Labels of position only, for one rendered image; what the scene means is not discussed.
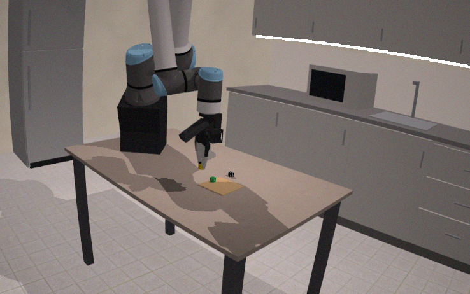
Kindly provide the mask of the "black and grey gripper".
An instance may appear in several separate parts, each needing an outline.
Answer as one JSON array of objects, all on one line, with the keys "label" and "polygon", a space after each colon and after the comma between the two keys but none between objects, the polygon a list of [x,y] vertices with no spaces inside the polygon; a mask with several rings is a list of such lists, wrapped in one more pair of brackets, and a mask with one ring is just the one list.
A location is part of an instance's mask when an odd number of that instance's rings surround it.
[{"label": "black and grey gripper", "polygon": [[[223,141],[223,129],[221,129],[222,124],[222,114],[217,113],[214,115],[207,115],[199,113],[199,116],[207,120],[209,126],[206,127],[203,131],[198,133],[195,136],[195,149],[197,155],[198,164],[202,165],[202,168],[205,169],[207,160],[214,158],[216,153],[211,150],[210,143],[222,143]],[[222,134],[222,140],[221,140]],[[201,151],[202,149],[202,151]],[[201,161],[202,159],[202,161]]]}]

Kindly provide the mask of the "tan mat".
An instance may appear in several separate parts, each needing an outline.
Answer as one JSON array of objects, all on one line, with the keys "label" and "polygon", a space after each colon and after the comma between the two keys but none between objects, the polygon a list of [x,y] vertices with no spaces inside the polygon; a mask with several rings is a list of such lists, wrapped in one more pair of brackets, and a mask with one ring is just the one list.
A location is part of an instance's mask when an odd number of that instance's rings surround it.
[{"label": "tan mat", "polygon": [[243,185],[237,184],[221,177],[216,178],[216,182],[214,183],[206,181],[204,183],[198,184],[198,186],[201,186],[222,196],[245,187]]}]

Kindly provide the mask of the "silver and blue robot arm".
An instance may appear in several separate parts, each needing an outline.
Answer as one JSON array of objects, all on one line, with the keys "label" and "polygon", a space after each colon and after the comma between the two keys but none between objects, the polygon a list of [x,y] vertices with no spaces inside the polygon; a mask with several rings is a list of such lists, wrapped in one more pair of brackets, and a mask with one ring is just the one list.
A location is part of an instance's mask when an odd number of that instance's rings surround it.
[{"label": "silver and blue robot arm", "polygon": [[[197,111],[219,113],[223,71],[195,67],[195,48],[188,40],[192,0],[147,2],[152,44],[134,45],[126,52],[125,101],[133,106],[148,106],[161,96],[198,90]],[[187,143],[208,126],[208,121],[200,118],[179,137]]]}]

